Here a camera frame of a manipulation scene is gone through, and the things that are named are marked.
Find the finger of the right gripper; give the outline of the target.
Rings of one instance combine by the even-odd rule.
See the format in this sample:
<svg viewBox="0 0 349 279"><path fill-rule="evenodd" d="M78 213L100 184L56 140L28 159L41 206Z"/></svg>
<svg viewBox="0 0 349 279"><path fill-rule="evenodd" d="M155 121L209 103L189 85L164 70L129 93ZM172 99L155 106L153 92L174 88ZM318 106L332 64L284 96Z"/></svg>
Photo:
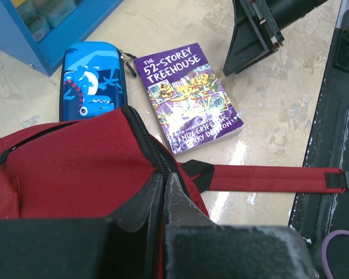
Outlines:
<svg viewBox="0 0 349 279"><path fill-rule="evenodd" d="M284 37L266 1L233 1L234 29L223 73L240 73L278 51Z"/></svg>

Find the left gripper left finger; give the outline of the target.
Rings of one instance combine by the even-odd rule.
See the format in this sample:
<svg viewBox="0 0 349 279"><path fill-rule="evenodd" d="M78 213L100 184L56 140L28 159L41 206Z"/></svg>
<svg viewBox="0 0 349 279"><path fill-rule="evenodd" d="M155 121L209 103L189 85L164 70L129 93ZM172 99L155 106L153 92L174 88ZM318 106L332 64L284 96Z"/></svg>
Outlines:
<svg viewBox="0 0 349 279"><path fill-rule="evenodd" d="M152 278L163 178L110 215L0 220L0 278Z"/></svg>

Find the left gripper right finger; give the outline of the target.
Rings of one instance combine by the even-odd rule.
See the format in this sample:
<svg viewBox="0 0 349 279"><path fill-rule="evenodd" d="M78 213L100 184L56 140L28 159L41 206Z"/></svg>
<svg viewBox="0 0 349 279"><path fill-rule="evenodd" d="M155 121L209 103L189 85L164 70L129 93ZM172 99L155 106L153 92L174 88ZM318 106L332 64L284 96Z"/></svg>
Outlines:
<svg viewBox="0 0 349 279"><path fill-rule="evenodd" d="M284 226L220 226L171 173L163 208L165 278L314 278L300 235Z"/></svg>

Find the red backpack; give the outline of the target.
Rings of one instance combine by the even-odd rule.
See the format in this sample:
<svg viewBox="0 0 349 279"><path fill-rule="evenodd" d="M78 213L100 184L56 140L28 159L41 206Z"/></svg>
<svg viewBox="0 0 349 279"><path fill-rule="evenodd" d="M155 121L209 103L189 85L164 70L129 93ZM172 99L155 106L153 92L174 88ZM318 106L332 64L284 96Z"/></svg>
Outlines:
<svg viewBox="0 0 349 279"><path fill-rule="evenodd" d="M342 194L349 171L337 168L229 166L178 162L131 106L88 120L41 124L0 138L0 220L103 218L154 174L163 178L155 273L163 276L163 208L171 173L209 218L205 191Z"/></svg>

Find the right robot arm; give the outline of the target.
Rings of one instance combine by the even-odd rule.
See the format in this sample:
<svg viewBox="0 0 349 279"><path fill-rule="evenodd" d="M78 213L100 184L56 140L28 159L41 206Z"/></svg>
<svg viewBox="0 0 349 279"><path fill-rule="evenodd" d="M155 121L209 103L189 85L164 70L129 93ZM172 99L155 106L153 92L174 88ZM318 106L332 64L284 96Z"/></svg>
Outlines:
<svg viewBox="0 0 349 279"><path fill-rule="evenodd" d="M240 73L283 46L282 30L323 1L233 1L234 29L223 73Z"/></svg>

